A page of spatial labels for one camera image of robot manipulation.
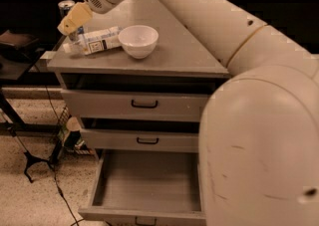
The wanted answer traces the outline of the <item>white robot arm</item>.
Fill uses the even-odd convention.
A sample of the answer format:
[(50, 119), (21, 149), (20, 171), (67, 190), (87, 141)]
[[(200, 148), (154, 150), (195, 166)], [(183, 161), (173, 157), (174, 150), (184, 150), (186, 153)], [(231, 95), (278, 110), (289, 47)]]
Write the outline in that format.
[[(68, 35), (124, 0), (83, 0)], [(159, 0), (228, 69), (199, 131), (207, 226), (319, 226), (319, 64), (226, 0)]]

